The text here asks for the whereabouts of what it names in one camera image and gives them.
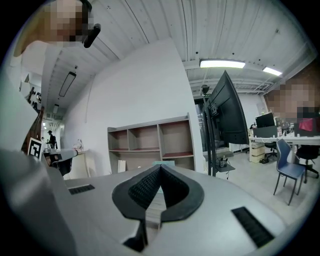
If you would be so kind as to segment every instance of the black chair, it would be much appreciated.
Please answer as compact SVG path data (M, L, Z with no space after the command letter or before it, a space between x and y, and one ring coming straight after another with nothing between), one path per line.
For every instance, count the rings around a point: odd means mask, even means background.
M307 170L310 172L313 172L316 174L316 179L319 178L319 173L313 169L312 164L308 164L308 161L311 160L313 163L313 159L316 159L319 155L319 146L315 145L302 145L300 148L298 148L296 152L296 156L305 159L305 164L300 164L302 166L305 166L305 177L304 177L304 183L307 183Z
M277 152L275 152L275 150L277 149L276 142L264 143L264 146L268 149L271 149L270 153L266 153L264 155L264 159L269 159L269 157L271 157L271 156L277 157Z

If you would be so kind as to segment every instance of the person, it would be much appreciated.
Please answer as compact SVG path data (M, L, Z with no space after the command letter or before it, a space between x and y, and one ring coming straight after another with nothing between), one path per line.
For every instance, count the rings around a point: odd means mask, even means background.
M88 0L51 0L34 13L12 42L0 69L0 120L6 120L0 122L1 149L20 151L38 116L20 93L27 47L35 42L58 47L82 44L91 28L91 9Z
M52 130L48 131L48 134L50 135L50 139L47 142L47 144L51 144L51 148L54 149L58 149L58 144L57 144L57 140L56 140L56 136L52 135Z

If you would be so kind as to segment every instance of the shelving unit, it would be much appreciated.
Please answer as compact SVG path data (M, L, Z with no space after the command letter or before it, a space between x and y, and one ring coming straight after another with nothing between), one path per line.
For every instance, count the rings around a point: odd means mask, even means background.
M118 172L118 160L126 161L126 171L167 160L174 161L176 166L195 170L189 115L109 127L108 145L112 173Z

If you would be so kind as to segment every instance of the white ceiling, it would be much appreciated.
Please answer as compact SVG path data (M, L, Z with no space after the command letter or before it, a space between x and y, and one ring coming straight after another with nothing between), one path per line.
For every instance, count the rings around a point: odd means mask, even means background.
M226 70L238 93L262 95L295 75L317 55L295 18L275 0L90 2L94 23L101 24L93 45L88 49L47 49L42 102L48 111L54 104L66 109L91 77L110 63L145 44L168 37L180 54L194 95L199 95L203 84L213 90L225 70L199 68L200 59L246 62L243 69ZM262 72L266 66L283 75ZM59 97L69 71L77 76L66 96Z

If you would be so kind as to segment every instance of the blue chair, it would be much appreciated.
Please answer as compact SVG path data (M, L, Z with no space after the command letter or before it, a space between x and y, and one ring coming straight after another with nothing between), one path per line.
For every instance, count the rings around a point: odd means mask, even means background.
M288 203L288 206L289 206L291 203L292 197L294 196L297 180L299 179L299 177L301 177L298 193L296 193L297 195L299 195L302 179L304 176L303 174L304 174L306 168L302 165L298 165L295 163L289 163L287 161L288 155L291 151L291 147L288 143L285 142L285 140L283 138L276 142L276 150L278 153L277 154L277 161L276 161L276 169L279 172L279 176L278 176L278 180L276 182L276 186L275 186L273 195L275 195L275 193L276 193L279 179L280 179L280 175L285 176L283 186L286 185L287 178L293 179L294 180L294 187L292 190L290 201Z

